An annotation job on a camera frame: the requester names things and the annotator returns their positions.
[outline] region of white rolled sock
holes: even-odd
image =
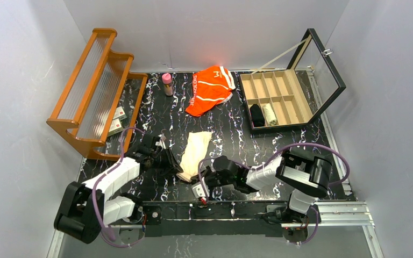
[[[262,105],[262,111],[264,112],[268,125],[277,125],[276,115],[270,103]]]
[[[189,133],[188,144],[180,163],[183,173],[176,174],[179,178],[191,182],[191,177],[198,174],[198,163],[207,154],[212,134],[212,132]]]

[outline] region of orange cloth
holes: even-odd
[[[194,96],[189,101],[186,112],[199,117],[215,105],[225,103],[235,89],[230,71],[222,66],[212,66],[199,71],[193,77]]]

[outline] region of pink bottle cap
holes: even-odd
[[[170,74],[163,74],[162,75],[162,82],[164,84],[170,84],[172,82],[172,76]]]

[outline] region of white wall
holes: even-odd
[[[347,89],[328,109],[386,257],[413,257],[413,1],[351,0],[327,48]]]
[[[85,45],[62,0],[0,1],[0,257],[46,257],[81,156],[45,121]]]
[[[348,2],[64,1],[86,39],[94,27],[115,28],[113,49],[135,55],[134,71],[258,68],[298,43],[308,27],[326,42]],[[271,67],[286,67],[290,58]]]

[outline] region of black marble table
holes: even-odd
[[[226,155],[229,159],[242,161],[248,166],[261,164],[279,148],[295,142],[316,142],[328,146],[325,129],[320,119],[301,129],[286,130],[274,134],[252,137],[250,125],[245,116],[243,91],[239,83],[239,73],[233,72],[237,89],[233,97],[226,103],[217,105],[201,117],[192,117],[184,110],[193,96],[193,73],[172,73],[174,78],[174,96],[167,97],[163,91],[161,73],[148,75],[145,94],[140,106],[136,127],[154,135],[163,133],[176,159],[180,162],[190,132],[213,132],[207,157]],[[137,82],[126,83],[120,105],[124,107],[128,117],[134,111]],[[133,142],[140,140],[137,134]],[[118,151],[108,146],[111,153]],[[316,153],[328,154],[324,150],[307,147]],[[80,169],[79,182],[83,182],[113,164],[111,161],[84,159]],[[334,167],[331,181],[339,180]],[[287,200],[293,188],[284,183],[269,185],[261,191],[249,195],[236,191],[232,186],[217,187],[213,191],[215,200]],[[191,201],[195,200],[190,184],[180,181],[176,176],[157,177],[144,173],[123,186],[122,192],[130,192],[146,201]],[[326,199],[355,200],[354,196],[346,196],[341,185],[329,189]]]

